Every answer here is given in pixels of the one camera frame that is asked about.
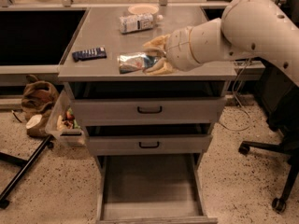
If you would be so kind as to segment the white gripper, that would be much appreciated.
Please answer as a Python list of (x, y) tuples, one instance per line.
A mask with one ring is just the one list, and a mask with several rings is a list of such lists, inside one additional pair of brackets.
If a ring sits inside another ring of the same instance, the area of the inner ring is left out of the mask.
[(202, 65), (195, 57), (192, 45), (198, 45), (196, 36), (198, 26), (187, 26), (175, 30), (171, 35), (159, 35), (143, 45), (144, 51), (156, 51), (166, 58), (161, 58), (151, 68), (145, 70), (148, 75), (165, 75), (174, 71), (190, 71)]

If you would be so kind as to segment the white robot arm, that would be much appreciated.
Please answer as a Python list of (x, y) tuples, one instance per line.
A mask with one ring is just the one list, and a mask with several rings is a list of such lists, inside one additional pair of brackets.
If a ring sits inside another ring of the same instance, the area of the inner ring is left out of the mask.
[(262, 58), (299, 84), (299, 29), (271, 0), (233, 0), (219, 19), (186, 26), (144, 44), (163, 57), (150, 75), (191, 71), (205, 63)]

